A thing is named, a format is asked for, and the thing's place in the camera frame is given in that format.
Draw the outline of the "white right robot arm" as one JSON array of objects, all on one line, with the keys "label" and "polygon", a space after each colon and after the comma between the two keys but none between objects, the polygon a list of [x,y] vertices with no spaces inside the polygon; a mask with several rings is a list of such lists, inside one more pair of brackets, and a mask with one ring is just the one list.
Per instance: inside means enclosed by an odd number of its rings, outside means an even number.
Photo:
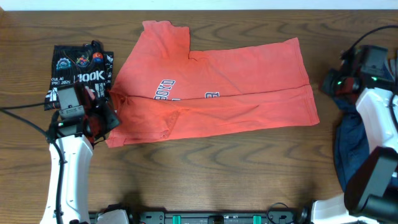
[{"label": "white right robot arm", "polygon": [[397,93],[380,70],[334,72],[322,86],[332,96],[355,103],[364,125],[367,157],[349,178],[343,194],[312,203],[309,223],[396,223]]}]

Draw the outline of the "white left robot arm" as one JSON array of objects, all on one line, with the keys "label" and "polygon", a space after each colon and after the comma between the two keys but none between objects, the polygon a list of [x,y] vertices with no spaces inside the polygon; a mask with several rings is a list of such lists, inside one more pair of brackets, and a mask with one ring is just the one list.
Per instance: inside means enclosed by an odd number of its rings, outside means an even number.
[{"label": "white left robot arm", "polygon": [[94,146],[119,125],[114,111],[87,87],[58,91],[47,141],[51,155],[49,192],[41,223],[90,223],[88,173]]}]

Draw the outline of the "orange soccer t-shirt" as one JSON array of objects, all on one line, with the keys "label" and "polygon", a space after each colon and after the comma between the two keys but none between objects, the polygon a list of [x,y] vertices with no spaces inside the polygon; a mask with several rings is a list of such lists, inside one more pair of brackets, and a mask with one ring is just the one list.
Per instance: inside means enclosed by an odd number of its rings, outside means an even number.
[{"label": "orange soccer t-shirt", "polygon": [[298,39],[193,51],[188,27],[142,25],[110,91],[109,147],[319,123]]}]

